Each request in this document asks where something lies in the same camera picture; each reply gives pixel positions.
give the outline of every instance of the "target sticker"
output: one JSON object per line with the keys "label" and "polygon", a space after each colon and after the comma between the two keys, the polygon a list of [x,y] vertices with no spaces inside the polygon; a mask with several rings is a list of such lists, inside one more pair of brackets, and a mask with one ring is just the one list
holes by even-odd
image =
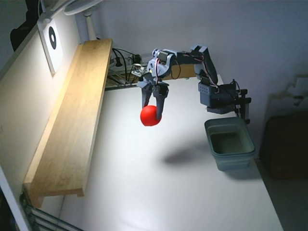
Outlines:
{"label": "target sticker", "polygon": [[38,30],[49,68],[51,73],[55,74],[60,67],[63,57],[63,50],[55,20],[52,19],[47,25],[38,23]]}
{"label": "target sticker", "polygon": [[57,38],[51,26],[49,27],[49,41],[50,41],[51,47],[55,50],[57,48]]}

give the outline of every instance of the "wooden shelf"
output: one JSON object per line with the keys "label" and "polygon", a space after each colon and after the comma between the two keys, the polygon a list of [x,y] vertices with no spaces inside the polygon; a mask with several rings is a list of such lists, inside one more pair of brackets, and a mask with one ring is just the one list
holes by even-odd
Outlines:
{"label": "wooden shelf", "polygon": [[34,207],[45,196],[84,196],[112,40],[79,45],[24,180]]}

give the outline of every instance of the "green plastic container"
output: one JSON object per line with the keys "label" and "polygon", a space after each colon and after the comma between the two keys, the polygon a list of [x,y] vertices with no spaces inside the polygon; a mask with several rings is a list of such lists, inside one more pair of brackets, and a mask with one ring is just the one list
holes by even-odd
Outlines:
{"label": "green plastic container", "polygon": [[220,171],[249,167],[255,145],[241,118],[210,119],[205,122],[205,129]]}

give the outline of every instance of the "robotic arm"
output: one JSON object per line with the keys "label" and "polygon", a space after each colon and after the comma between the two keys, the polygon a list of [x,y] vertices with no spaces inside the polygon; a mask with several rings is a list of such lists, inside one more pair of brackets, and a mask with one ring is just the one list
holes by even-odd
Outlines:
{"label": "robotic arm", "polygon": [[191,52],[156,49],[152,55],[153,59],[146,68],[142,67],[132,74],[139,77],[137,86],[142,92],[142,107],[148,105],[152,94],[156,98],[157,119],[162,116],[169,92],[169,84],[162,79],[171,74],[172,65],[194,64],[195,73],[200,80],[200,102],[207,106],[207,111],[217,114],[235,111],[247,124],[250,122],[248,110],[251,98],[245,97],[247,90],[239,89],[235,80],[230,84],[217,84],[216,69],[207,47],[195,45],[191,47]]}

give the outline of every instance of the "cable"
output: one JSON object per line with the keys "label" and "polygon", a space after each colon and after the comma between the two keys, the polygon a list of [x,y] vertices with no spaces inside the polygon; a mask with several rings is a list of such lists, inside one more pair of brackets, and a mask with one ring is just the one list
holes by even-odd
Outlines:
{"label": "cable", "polygon": [[115,50],[114,50],[114,49],[112,49],[112,51],[114,52],[115,57],[116,57],[116,58],[118,58],[119,56],[116,54]]}
{"label": "cable", "polygon": [[211,75],[210,75],[209,72],[207,71],[206,66],[205,66],[205,62],[203,61],[202,64],[203,64],[204,69],[205,69],[206,72],[207,72],[207,77],[209,78],[211,84],[214,85],[216,88],[218,88],[218,85],[217,85],[216,83],[213,82],[213,80],[212,80],[212,78],[211,78]]}
{"label": "cable", "polygon": [[158,64],[159,64],[159,59],[157,58],[157,59],[155,60],[156,85],[157,85],[157,83],[158,83],[158,70],[157,70]]}
{"label": "cable", "polygon": [[240,85],[238,84],[238,82],[237,82],[236,80],[233,80],[233,82],[235,82],[235,83],[236,83],[236,85],[237,85],[237,87],[238,87],[239,91],[241,92],[241,88],[240,88]]}
{"label": "cable", "polygon": [[178,78],[180,77],[180,74],[181,74],[181,71],[182,71],[181,65],[179,64],[179,62],[178,62],[177,60],[175,60],[175,61],[177,62],[180,71],[179,71],[178,77],[177,77],[177,78],[174,78],[174,77],[173,77],[173,74],[172,74],[172,69],[171,69],[171,78],[172,78],[172,79],[178,79]]}
{"label": "cable", "polygon": [[124,49],[120,49],[120,48],[114,48],[114,49],[119,50],[119,51],[124,51],[124,52],[126,52],[126,53],[128,53],[128,54],[136,55],[136,54],[134,54],[134,53],[132,53],[132,52],[129,52],[129,51],[127,51],[127,50],[124,50]]}
{"label": "cable", "polygon": [[116,49],[116,48],[112,48],[112,50],[118,52],[121,55],[121,57],[123,59],[123,62],[124,62],[124,67],[125,67],[125,80],[128,81],[127,80],[127,66],[126,66],[126,61],[125,61],[125,58],[124,58],[123,54],[118,49]]}

